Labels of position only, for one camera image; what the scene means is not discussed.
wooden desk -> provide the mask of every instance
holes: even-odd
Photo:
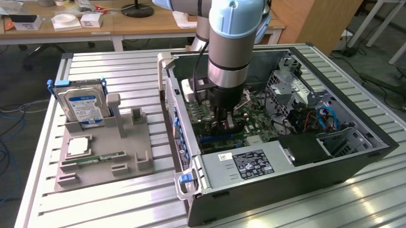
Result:
[[[96,0],[91,2],[97,6],[119,9],[131,4],[133,0]],[[30,14],[40,15],[46,20],[42,21],[40,30],[17,31],[10,29],[5,31],[4,34],[0,34],[0,45],[109,40],[113,42],[115,51],[123,51],[121,41],[125,39],[195,36],[195,28],[180,29],[177,27],[172,11],[155,6],[151,1],[144,0],[141,2],[145,2],[153,8],[155,13],[152,16],[131,18],[117,11],[113,15],[103,15],[103,26],[100,28],[81,28],[62,32],[53,31],[50,18],[54,16],[54,11],[62,10],[64,7],[41,7],[37,2],[25,2],[24,8],[26,11]],[[272,15],[267,31],[267,44],[278,43],[284,28],[284,24]]]

blue network cable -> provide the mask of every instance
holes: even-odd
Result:
[[[21,129],[24,128],[24,119],[22,117],[20,118],[16,118],[16,117],[9,117],[9,116],[5,116],[5,115],[1,115],[0,114],[0,117],[5,118],[5,119],[10,119],[10,120],[18,120],[18,122],[21,123],[20,124],[20,127],[17,129],[17,131],[10,134],[8,137],[5,138],[0,138],[0,144],[2,145],[4,149],[0,149],[0,152],[4,154],[4,158],[1,159],[1,161],[8,157],[8,162],[12,164],[12,167],[13,167],[13,170],[14,170],[14,173],[16,173],[16,186],[13,188],[13,191],[6,195],[6,197],[0,201],[0,205],[18,192],[18,189],[21,187],[21,176],[20,176],[20,172],[18,172],[18,169],[17,169],[17,164],[16,164],[16,161],[14,161],[14,158],[13,158],[13,155],[9,153],[9,151],[6,150],[6,146],[4,144],[4,141],[9,141],[21,131]]]
[[[9,159],[10,159],[10,163],[12,163],[12,167],[13,167],[13,170],[16,172],[16,176],[17,176],[17,184],[13,188],[13,191],[8,194],[8,196],[0,201],[0,205],[1,203],[4,203],[12,196],[13,194],[18,191],[20,187],[21,187],[21,177],[20,177],[20,172],[18,172],[18,169],[17,169],[17,164],[14,162],[14,159],[13,159],[13,156],[12,154],[6,151],[6,150],[2,150],[0,149],[0,152],[6,154],[9,156]]]
[[[5,137],[5,138],[2,138],[1,140],[4,141],[4,142],[6,142],[6,141],[9,141],[18,133],[20,133],[20,131],[22,130],[22,128],[24,128],[24,119],[22,118],[18,118],[18,117],[9,117],[9,116],[5,116],[5,115],[1,115],[0,114],[0,117],[2,117],[2,118],[5,118],[5,119],[10,119],[10,120],[18,120],[20,121],[20,128],[18,128],[18,130],[10,135],[10,136],[8,136],[8,137]]]

motherboard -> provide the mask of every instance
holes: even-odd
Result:
[[[189,121],[203,154],[225,151],[271,141],[279,135],[271,118],[264,112],[259,92],[244,90],[244,96],[233,109],[232,119],[244,122],[243,131],[236,134],[211,136],[213,109],[208,100],[185,103]]]

gray floor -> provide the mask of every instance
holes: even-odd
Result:
[[[356,30],[364,16],[355,17],[348,26],[350,30]],[[374,21],[370,24],[370,27],[366,29],[363,36],[368,33],[370,29],[376,25],[378,21]],[[367,56],[356,54],[354,57],[347,58],[347,61],[352,64],[354,68],[371,76],[390,81],[394,84],[400,83],[395,79],[398,74],[395,67],[387,64],[387,61],[395,54],[398,48],[402,46],[406,41],[406,34],[398,32],[392,28],[387,28],[384,34],[376,40],[375,45],[371,48],[366,48],[362,44],[360,47],[366,50]],[[83,43],[68,43],[61,44],[60,46],[67,52],[83,53],[83,52],[104,52],[112,51],[113,46],[108,41],[95,42],[96,47],[88,48],[85,42]],[[141,49],[159,49],[159,48],[181,48],[184,45],[188,45],[185,38],[172,38],[172,39],[153,39],[147,44],[147,40],[139,40],[136,42],[125,42],[124,45],[127,50]],[[32,61],[33,70],[26,72],[21,68],[21,60],[32,51],[37,45],[28,45],[26,51],[20,51],[17,46],[9,46],[8,50],[0,54],[0,106],[6,104],[24,104],[26,102],[48,99],[49,93],[45,88],[46,79],[53,79],[56,76],[60,53],[56,50],[46,50],[40,56]],[[356,73],[351,70],[347,63],[340,59],[335,59],[334,62],[344,69],[344,71],[355,78]],[[406,67],[406,55],[402,56],[396,62],[398,66]],[[382,99],[383,93],[374,85],[364,85],[370,92]],[[388,93],[388,102],[394,106],[402,104],[402,98]],[[37,110],[45,107],[45,103],[37,104],[32,107],[30,110]],[[406,114],[398,110],[394,112],[406,119]],[[13,201],[5,202],[0,205],[0,227],[8,228],[13,226],[14,218],[17,214],[17,209],[20,205],[18,197],[22,195],[24,184],[28,178],[30,162],[34,154],[38,132],[42,125],[45,112],[26,114],[25,115],[25,127],[14,137],[14,139],[6,142],[8,149],[13,153],[16,158],[16,163],[18,171],[21,174],[21,188],[17,193],[13,195]],[[6,121],[4,118],[0,118],[0,132],[2,132],[8,126],[12,124],[12,121]],[[2,199],[9,192],[13,191],[14,187],[14,172],[12,167],[8,168],[6,173],[0,177],[0,199]]]

warning label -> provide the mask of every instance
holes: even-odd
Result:
[[[275,172],[263,150],[233,155],[232,159],[244,180]]]

